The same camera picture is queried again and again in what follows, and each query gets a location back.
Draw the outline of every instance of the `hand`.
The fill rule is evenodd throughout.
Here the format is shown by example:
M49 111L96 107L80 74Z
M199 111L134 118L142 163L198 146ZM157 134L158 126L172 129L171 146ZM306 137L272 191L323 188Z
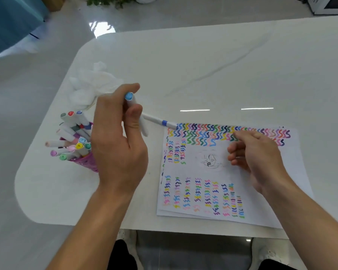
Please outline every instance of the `hand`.
M128 108L124 97L137 92L138 83L123 84L112 95L98 97L91 137L100 183L108 194L134 194L148 167L148 149L139 127L143 107ZM124 121L126 137L121 122Z
M284 180L293 182L289 177L275 141L256 131L235 131L239 139L228 147L228 160L250 173L253 187L263 194L268 184Z

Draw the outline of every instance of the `microwave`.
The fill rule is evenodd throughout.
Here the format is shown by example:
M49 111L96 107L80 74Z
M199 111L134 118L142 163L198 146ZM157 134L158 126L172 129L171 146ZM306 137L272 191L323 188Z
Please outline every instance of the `microwave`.
M314 14L338 14L338 0L308 0Z

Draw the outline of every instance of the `blue cloth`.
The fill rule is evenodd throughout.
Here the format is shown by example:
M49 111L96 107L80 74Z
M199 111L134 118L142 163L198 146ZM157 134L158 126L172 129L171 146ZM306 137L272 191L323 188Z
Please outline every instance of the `blue cloth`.
M48 14L41 0L0 0L0 53L43 24Z

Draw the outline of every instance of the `floor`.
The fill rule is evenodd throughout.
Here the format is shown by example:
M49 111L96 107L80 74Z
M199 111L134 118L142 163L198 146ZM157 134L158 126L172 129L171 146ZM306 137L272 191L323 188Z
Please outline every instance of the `floor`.
M312 17L297 0L157 0L124 9L67 0L42 27L0 55L0 269L44 269L72 227L31 222L14 177L78 49L109 32ZM199 248L198 242L211 244ZM139 231L145 269L247 269L244 238Z

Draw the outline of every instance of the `white shoe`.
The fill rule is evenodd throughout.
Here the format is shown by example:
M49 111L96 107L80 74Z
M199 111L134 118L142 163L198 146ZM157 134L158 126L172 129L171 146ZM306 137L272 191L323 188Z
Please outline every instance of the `white shoe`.
M252 241L252 265L249 270L258 270L265 259L289 264L289 240L254 238Z
M119 229L116 240L123 240L128 247L129 254L132 255L137 263L138 270L144 270L137 253L137 231L131 229Z

